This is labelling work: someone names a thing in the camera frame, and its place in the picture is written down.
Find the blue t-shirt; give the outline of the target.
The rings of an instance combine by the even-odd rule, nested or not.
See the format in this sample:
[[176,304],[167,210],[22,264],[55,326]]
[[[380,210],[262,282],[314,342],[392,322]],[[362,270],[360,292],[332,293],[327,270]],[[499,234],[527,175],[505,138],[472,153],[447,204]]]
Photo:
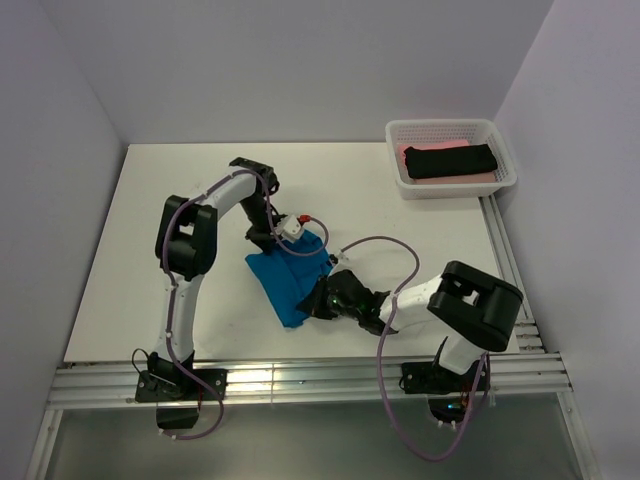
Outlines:
[[260,282],[278,319],[285,328],[297,328],[309,317],[297,305],[313,290],[317,280],[332,269],[323,240],[306,231],[295,243],[285,245],[296,253],[313,256],[295,256],[276,246],[270,254],[250,254],[245,257],[249,269]]

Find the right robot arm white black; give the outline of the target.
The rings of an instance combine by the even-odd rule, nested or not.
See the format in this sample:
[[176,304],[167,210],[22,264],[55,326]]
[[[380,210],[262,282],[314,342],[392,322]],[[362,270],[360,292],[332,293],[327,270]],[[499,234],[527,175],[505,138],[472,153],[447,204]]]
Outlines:
[[448,333],[433,365],[435,383],[452,390],[485,353],[507,350],[524,295],[520,289],[461,261],[398,293],[372,291],[349,268],[320,277],[296,309],[313,318],[350,318],[375,336],[397,335],[439,321]]

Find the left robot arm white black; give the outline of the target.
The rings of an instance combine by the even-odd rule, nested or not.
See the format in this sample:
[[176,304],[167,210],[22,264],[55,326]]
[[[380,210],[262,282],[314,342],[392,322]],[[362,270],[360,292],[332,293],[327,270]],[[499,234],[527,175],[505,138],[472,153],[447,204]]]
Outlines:
[[147,360],[150,380],[172,399],[195,386],[193,325],[199,290],[218,250],[219,220],[239,205],[250,227],[245,238],[264,253],[276,246],[272,228],[281,219],[267,202],[279,181],[271,166],[238,157],[221,180],[196,198],[165,201],[155,254],[168,278],[166,320]]

